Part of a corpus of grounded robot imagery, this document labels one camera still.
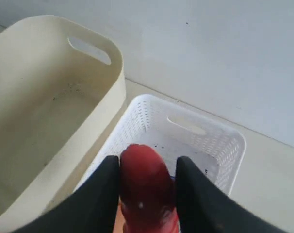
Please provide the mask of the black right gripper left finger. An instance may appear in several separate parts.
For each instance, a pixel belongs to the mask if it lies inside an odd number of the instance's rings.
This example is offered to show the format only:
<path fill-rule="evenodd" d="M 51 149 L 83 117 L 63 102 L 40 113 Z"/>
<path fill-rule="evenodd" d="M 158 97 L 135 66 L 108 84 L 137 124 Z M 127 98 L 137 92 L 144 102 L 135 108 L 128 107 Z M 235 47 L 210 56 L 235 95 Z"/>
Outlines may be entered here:
<path fill-rule="evenodd" d="M 72 195 L 17 233 L 111 233 L 119 199 L 119 159 L 107 156 Z"/>

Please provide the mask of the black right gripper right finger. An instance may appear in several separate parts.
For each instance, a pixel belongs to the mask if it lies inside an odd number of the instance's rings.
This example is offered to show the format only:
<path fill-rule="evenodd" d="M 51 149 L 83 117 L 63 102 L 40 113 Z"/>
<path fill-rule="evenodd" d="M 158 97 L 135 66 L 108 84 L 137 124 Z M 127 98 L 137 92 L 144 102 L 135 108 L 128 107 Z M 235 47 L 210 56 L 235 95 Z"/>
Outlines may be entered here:
<path fill-rule="evenodd" d="M 229 198 L 186 156 L 176 162 L 176 208 L 183 233 L 282 233 Z"/>

